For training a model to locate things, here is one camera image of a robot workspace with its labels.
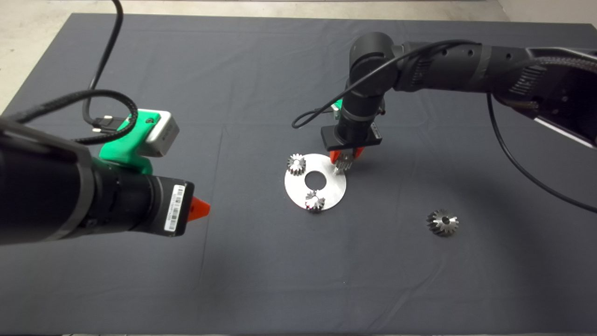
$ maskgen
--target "green 3d-printed bracket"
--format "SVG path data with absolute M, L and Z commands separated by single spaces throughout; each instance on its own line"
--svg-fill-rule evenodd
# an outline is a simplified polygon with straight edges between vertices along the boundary
M 159 113 L 139 110 L 137 124 L 131 133 L 120 139 L 111 141 L 103 145 L 99 157 L 102 160 L 111 161 L 121 166 L 137 170 L 143 174 L 151 174 L 153 167 L 148 158 L 142 157 L 137 153 L 137 148 L 143 144 L 151 129 L 160 119 Z M 122 129 L 128 124 L 126 119 L 118 129 Z
M 334 110 L 334 119 L 339 120 L 340 119 L 340 110 L 342 109 L 342 99 L 337 100 L 334 103 L 334 106 L 336 106 L 338 109 Z

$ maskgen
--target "gear hole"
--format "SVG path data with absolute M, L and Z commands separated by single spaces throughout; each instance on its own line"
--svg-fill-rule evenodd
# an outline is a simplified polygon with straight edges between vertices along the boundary
M 304 177 L 304 183 L 311 190 L 321 190 L 325 187 L 327 181 L 320 172 L 310 172 Z

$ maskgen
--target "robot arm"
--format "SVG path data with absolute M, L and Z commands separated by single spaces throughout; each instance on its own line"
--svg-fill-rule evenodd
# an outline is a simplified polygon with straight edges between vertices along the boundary
M 350 49 L 346 86 L 395 57 L 427 45 L 394 45 L 383 33 L 358 38 Z M 378 145 L 374 122 L 390 89 L 423 88 L 491 93 L 502 104 L 583 145 L 597 148 L 596 51 L 565 48 L 510 48 L 458 43 L 439 46 L 377 71 L 344 95 L 335 126 L 321 129 L 325 148 L 357 157 Z

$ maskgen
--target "floor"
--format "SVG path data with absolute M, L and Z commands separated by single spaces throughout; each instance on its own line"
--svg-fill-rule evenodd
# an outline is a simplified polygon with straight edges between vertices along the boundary
M 125 13 L 337 19 L 589 22 L 595 0 L 262 2 L 123 0 Z M 0 1 L 0 112 L 73 12 L 112 13 L 110 1 Z

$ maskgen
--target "washer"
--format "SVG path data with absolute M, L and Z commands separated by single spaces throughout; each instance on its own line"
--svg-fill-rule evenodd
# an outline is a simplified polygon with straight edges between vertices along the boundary
M 325 198 L 322 210 L 327 210 L 338 204 L 346 192 L 346 176 L 343 173 L 334 174 L 336 166 L 333 165 L 330 158 L 326 155 L 307 154 L 304 155 L 304 159 L 306 167 L 304 173 L 301 175 L 294 176 L 286 170 L 284 185 L 290 199 L 299 207 L 306 209 L 305 201 L 307 194 L 313 190 L 307 187 L 304 179 L 310 172 L 320 172 L 325 177 L 325 187 L 317 191 L 318 197 Z

